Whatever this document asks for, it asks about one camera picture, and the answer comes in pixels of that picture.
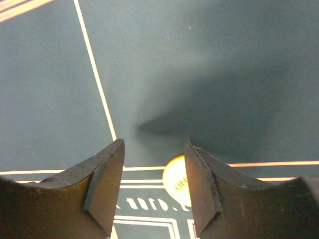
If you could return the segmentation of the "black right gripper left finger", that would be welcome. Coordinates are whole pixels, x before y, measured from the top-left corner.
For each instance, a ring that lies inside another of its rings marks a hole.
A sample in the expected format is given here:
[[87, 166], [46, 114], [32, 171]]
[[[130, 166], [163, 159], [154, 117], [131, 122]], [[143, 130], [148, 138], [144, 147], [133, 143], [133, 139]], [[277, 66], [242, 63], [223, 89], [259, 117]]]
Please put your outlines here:
[[125, 157], [117, 139], [94, 156], [38, 183], [0, 180], [3, 239], [107, 239]]

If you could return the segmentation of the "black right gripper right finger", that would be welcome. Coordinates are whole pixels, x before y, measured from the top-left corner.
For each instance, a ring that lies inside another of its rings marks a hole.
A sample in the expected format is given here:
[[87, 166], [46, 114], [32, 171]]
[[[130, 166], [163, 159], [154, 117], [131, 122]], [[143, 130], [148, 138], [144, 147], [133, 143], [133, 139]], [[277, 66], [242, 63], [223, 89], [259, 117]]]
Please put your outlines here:
[[317, 177], [274, 185], [237, 171], [192, 142], [186, 143], [184, 157], [200, 238], [318, 238]]

